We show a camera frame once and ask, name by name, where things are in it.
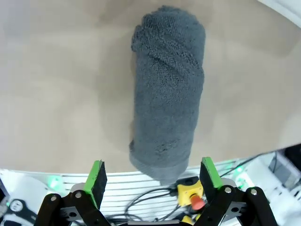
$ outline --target towel fold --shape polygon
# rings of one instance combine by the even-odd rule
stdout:
[[[161,184],[175,182],[188,166],[204,47],[205,30],[195,16],[168,6],[145,15],[132,38],[137,57],[130,161]]]

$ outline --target terry cloth fabric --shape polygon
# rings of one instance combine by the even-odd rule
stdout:
[[[163,185],[175,182],[188,166],[204,47],[205,30],[195,16],[167,6],[145,15],[132,38],[137,58],[130,161]]]

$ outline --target towel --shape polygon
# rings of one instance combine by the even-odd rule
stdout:
[[[130,161],[162,185],[174,183],[188,166],[204,83],[204,47],[205,30],[195,16],[168,6],[145,15],[132,37]]]

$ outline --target white slatted surface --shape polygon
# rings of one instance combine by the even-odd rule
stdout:
[[[228,170],[236,167],[243,160],[233,160],[217,163],[215,166],[219,174],[223,174]],[[50,174],[31,173],[31,172],[13,172],[10,170],[1,170],[1,174],[26,174],[40,181],[47,183]],[[59,191],[61,195],[69,193],[74,184],[83,183],[87,179],[87,174],[58,174],[63,183],[63,190]],[[188,168],[180,178],[199,176],[199,167]],[[122,214],[128,203],[141,193],[151,189],[161,188],[158,181],[154,181],[147,175],[140,172],[129,173],[107,173],[107,186],[101,204],[101,212],[105,215]],[[157,191],[144,198],[154,195],[165,194],[165,191]],[[142,217],[144,220],[151,221],[155,218],[160,218],[171,212],[177,205],[176,197],[160,197],[152,200],[147,200],[131,207],[129,213]],[[183,209],[178,209],[172,216],[181,213]]]

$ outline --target gray towel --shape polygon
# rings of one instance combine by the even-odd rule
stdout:
[[[167,6],[145,15],[132,38],[137,60],[130,161],[164,185],[188,166],[204,83],[204,45],[197,19]]]

